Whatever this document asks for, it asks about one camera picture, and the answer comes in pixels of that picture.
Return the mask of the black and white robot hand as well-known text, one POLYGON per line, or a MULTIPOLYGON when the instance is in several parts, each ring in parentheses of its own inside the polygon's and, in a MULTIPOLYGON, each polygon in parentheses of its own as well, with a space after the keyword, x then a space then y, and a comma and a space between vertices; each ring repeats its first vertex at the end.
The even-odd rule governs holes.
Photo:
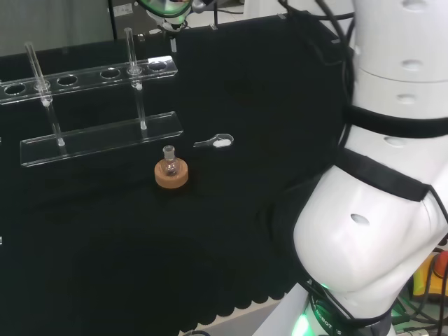
POLYGON ((207 0, 142 0, 139 4, 167 32, 179 32, 186 26, 191 11, 202 13, 214 1, 207 0))

